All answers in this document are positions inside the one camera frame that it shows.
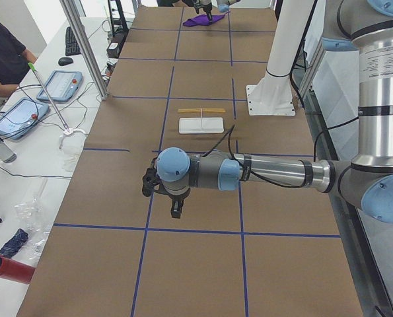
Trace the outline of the purple towel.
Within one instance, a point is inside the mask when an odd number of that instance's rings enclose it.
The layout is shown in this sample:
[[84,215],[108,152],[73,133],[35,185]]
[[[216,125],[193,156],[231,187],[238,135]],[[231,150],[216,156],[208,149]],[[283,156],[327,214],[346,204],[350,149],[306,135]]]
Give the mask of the purple towel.
[[182,23],[185,27],[194,27],[194,26],[209,26],[220,20],[225,18],[225,14],[223,15],[213,15],[209,18],[207,15],[198,15],[194,18],[189,18],[185,22]]

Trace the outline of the white towel rack with wooden bars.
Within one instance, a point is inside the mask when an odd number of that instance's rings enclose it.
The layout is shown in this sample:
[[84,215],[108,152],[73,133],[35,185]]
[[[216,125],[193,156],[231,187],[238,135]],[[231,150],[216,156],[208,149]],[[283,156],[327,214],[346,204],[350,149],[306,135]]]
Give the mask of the white towel rack with wooden bars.
[[222,117],[206,117],[206,114],[224,114],[224,108],[179,108],[179,114],[197,114],[194,118],[180,118],[180,134],[222,133],[225,128]]

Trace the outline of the black box on table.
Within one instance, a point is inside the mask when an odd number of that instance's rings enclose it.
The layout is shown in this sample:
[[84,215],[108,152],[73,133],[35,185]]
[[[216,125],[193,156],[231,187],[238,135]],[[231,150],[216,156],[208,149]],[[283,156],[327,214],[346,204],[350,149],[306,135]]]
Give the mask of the black box on table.
[[120,54],[120,44],[112,42],[106,49],[107,56],[112,59],[119,58]]

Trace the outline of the white crumpled cloth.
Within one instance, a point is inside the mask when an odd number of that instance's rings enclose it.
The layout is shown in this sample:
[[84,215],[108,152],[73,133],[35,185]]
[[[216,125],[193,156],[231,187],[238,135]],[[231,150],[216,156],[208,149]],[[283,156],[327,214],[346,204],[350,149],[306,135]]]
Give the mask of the white crumpled cloth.
[[67,172],[73,172],[80,155],[83,151],[86,135],[82,133],[74,133],[67,136],[61,146],[61,156],[63,159],[62,168]]

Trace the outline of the black keyboard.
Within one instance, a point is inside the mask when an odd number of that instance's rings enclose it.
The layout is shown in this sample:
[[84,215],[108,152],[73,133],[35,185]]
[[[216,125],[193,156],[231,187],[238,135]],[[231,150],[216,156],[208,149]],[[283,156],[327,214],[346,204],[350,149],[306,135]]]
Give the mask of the black keyboard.
[[79,43],[77,42],[71,27],[68,26],[65,30],[65,55],[72,56],[79,55],[80,53],[81,49]]

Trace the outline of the clear plastic bag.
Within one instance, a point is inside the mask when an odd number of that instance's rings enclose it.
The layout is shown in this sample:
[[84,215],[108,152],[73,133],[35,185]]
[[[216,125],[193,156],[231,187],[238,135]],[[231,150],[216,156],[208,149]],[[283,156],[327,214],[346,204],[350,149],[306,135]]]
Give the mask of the clear plastic bag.
[[25,256],[33,266],[39,262],[52,227],[42,200],[47,182],[46,178],[31,180],[23,198],[15,205],[20,227],[28,234]]

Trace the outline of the black computer mouse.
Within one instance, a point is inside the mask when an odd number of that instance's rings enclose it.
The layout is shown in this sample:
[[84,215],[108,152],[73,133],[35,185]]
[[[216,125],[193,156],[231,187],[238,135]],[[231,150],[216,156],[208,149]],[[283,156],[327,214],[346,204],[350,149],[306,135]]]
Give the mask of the black computer mouse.
[[58,60],[58,65],[59,66],[66,66],[66,65],[70,65],[74,62],[74,60],[71,57],[61,57]]

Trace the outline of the far teach pendant tablet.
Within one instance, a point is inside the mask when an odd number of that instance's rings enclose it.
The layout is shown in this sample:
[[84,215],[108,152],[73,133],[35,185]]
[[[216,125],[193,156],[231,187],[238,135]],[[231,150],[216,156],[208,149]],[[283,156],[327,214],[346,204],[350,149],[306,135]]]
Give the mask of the far teach pendant tablet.
[[54,102],[65,103],[73,97],[82,82],[83,74],[80,71],[56,70],[49,76],[45,87]]

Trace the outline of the teach pendant tablet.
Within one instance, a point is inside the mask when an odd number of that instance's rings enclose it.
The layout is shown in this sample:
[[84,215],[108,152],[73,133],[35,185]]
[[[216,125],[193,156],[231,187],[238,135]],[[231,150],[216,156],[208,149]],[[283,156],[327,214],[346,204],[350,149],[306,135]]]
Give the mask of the teach pendant tablet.
[[56,70],[49,76],[45,87],[54,102],[65,103],[73,97],[82,82],[83,74],[80,71]]
[[29,98],[21,98],[0,115],[0,138],[20,139],[49,111],[49,105]]

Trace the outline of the dark blue folded cloth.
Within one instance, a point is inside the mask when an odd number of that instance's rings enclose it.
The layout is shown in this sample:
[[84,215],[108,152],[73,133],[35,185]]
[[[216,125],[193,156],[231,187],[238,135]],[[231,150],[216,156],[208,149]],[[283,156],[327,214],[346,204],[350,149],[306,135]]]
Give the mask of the dark blue folded cloth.
[[0,249],[0,256],[12,258],[28,242],[28,233],[18,229],[14,236]]

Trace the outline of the near teach pendant tablet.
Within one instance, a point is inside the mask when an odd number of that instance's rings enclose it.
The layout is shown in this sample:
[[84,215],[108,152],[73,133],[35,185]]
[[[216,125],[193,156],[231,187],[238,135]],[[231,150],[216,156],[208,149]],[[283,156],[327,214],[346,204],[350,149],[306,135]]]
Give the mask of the near teach pendant tablet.
[[0,115],[0,138],[20,139],[49,111],[49,105],[29,98],[21,98]]

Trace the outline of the red cylinder tube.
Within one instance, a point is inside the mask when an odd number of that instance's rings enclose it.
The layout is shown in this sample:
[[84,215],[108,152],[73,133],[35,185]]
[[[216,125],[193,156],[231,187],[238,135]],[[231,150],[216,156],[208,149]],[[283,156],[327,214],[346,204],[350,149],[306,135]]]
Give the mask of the red cylinder tube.
[[29,284],[34,274],[35,268],[0,256],[0,278],[18,283]]

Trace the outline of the person in black shirt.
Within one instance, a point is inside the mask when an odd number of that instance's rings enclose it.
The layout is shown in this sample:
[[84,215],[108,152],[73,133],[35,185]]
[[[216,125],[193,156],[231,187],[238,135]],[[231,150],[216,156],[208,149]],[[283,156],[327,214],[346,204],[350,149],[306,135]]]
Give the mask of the person in black shirt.
[[0,23],[0,97],[8,98],[29,71],[37,57]]

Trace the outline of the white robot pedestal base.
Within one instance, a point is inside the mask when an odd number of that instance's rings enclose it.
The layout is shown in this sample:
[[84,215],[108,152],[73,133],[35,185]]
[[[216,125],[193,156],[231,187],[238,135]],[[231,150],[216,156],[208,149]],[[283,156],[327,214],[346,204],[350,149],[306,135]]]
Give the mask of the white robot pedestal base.
[[286,0],[281,7],[266,72],[246,87],[251,116],[294,116],[291,71],[315,0]]

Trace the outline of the aluminium frame post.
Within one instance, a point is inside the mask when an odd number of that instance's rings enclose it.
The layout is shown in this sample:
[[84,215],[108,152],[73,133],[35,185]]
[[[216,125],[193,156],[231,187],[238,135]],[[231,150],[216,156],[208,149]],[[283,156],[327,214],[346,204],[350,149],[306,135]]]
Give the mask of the aluminium frame post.
[[98,90],[98,93],[102,100],[106,100],[108,97],[108,90],[98,68],[96,58],[87,38],[85,27],[81,22],[76,5],[73,1],[68,0],[60,0],[60,3],[79,44],[81,54],[84,58],[92,80],[94,81],[94,84]]

